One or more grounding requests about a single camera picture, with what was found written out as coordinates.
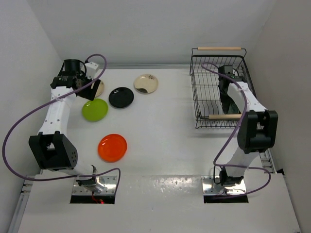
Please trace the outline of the glossy black plate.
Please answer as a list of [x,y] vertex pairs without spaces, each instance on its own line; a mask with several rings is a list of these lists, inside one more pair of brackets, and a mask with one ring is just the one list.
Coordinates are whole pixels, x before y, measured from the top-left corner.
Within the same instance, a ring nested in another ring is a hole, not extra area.
[[133,102],[134,93],[127,87],[118,87],[110,92],[108,100],[114,108],[123,109]]

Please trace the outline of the matte black plate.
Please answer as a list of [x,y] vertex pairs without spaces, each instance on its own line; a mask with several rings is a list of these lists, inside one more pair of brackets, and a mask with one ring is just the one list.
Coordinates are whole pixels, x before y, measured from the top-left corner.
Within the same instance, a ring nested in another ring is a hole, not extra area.
[[223,107],[223,113],[227,115],[241,113],[239,108],[235,104],[234,100],[230,97],[227,97],[224,99],[224,101],[222,102],[222,107]]

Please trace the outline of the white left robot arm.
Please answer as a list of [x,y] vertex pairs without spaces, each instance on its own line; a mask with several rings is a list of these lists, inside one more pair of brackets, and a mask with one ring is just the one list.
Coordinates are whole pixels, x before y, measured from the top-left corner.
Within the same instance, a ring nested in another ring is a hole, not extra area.
[[44,123],[37,135],[29,138],[31,151],[42,170],[60,171],[75,175],[79,186],[92,194],[101,193],[105,186],[102,177],[95,177],[93,165],[78,158],[76,147],[67,138],[71,107],[76,97],[94,100],[101,81],[95,78],[99,65],[94,62],[67,59],[51,83],[51,100]]

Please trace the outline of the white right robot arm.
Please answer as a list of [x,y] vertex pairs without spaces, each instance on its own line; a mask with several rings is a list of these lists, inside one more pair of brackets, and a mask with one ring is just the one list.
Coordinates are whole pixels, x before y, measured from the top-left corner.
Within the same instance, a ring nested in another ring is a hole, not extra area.
[[275,144],[278,114],[265,108],[250,90],[243,76],[236,76],[233,67],[218,68],[219,92],[223,113],[236,107],[240,113],[238,147],[232,158],[221,165],[219,184],[240,184],[252,161]]

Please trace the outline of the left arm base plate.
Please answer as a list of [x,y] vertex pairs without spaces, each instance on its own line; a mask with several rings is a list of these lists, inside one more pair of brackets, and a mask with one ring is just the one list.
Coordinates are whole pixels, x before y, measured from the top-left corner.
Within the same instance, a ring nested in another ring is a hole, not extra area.
[[110,196],[116,192],[116,176],[98,176],[87,180],[75,179],[72,188],[74,196]]

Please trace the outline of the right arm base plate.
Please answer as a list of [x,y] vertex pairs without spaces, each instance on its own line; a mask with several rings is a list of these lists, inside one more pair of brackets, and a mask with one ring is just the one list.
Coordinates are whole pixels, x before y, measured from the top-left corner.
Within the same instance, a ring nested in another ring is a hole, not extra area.
[[239,184],[221,185],[219,176],[202,176],[202,188],[205,196],[219,196],[219,195],[240,195],[245,194],[246,185],[244,180]]

